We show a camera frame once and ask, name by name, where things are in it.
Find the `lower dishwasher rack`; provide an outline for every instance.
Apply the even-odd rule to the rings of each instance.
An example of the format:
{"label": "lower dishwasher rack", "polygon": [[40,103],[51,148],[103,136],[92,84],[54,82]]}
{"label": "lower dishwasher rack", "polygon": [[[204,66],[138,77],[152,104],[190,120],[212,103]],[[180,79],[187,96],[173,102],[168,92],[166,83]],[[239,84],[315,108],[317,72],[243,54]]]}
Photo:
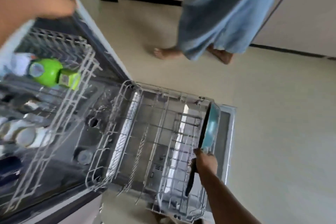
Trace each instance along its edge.
{"label": "lower dishwasher rack", "polygon": [[[212,99],[126,81],[86,176],[88,188],[110,188],[145,200],[150,209],[192,223],[207,196],[195,175],[184,195],[204,116]],[[215,139],[210,149],[214,152]]]}

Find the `person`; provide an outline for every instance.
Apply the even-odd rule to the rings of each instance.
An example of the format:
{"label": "person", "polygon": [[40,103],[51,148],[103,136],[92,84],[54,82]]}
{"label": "person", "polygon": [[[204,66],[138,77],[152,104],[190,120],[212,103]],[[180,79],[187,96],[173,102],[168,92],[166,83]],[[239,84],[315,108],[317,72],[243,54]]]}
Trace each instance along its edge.
{"label": "person", "polygon": [[208,50],[224,64],[244,53],[274,0],[184,0],[177,44],[155,48],[159,59],[197,60]]}
{"label": "person", "polygon": [[[29,19],[59,18],[71,15],[75,0],[0,0],[0,47],[6,39]],[[216,176],[217,161],[213,155],[195,150],[196,166],[204,186],[216,224],[259,222],[235,199]]]}
{"label": "person", "polygon": [[216,176],[217,160],[212,154],[195,149],[196,167],[216,224],[260,224],[233,196],[225,184]]}

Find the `metal wire rack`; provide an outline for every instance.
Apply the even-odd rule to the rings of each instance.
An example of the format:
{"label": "metal wire rack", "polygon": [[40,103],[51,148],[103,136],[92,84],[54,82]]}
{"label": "metal wire rack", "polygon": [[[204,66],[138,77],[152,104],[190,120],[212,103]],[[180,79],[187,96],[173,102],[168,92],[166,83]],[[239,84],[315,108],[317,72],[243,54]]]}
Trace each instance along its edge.
{"label": "metal wire rack", "polygon": [[131,193],[136,203],[145,199],[153,203],[151,210],[187,222],[201,217],[204,188],[199,183],[189,197],[184,193],[193,149],[211,101],[124,82],[111,103],[109,123],[86,176],[87,187],[97,191],[108,186],[119,194]]}
{"label": "metal wire rack", "polygon": [[39,113],[18,118],[35,123],[49,120],[49,135],[44,136],[41,145],[44,145],[43,142],[47,136],[52,142],[33,149],[30,152],[31,158],[25,159],[25,162],[29,163],[16,183],[15,191],[5,202],[5,213],[16,210],[24,198],[33,196],[36,189],[41,186],[40,180],[49,161],[59,146],[66,141],[69,130],[74,129],[76,122],[81,119],[76,115],[76,110],[81,101],[85,103],[85,93],[90,78],[94,76],[96,69],[101,69],[95,59],[94,50],[85,39],[79,36],[32,28],[16,52],[34,53],[39,58],[57,58],[63,67],[77,70],[81,78],[75,90],[61,86],[44,87],[28,78],[8,76],[2,80],[3,86],[14,91],[30,92],[43,101],[44,105]]}

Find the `forearm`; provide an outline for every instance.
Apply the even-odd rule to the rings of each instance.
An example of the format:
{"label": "forearm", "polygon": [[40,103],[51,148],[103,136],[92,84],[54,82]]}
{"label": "forearm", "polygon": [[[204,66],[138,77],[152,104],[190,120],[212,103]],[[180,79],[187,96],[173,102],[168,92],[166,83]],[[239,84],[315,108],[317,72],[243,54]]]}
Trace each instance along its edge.
{"label": "forearm", "polygon": [[211,171],[199,174],[216,224],[260,224]]}
{"label": "forearm", "polygon": [[14,31],[34,15],[24,0],[0,0],[0,47]]}

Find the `green bowl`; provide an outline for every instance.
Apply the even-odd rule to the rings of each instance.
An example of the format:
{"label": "green bowl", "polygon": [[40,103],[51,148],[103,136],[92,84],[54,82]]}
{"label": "green bowl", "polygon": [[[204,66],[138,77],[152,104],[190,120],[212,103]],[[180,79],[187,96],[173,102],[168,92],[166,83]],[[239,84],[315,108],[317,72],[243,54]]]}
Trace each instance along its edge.
{"label": "green bowl", "polygon": [[30,65],[29,74],[36,82],[53,87],[58,83],[61,69],[63,65],[57,59],[40,59]]}

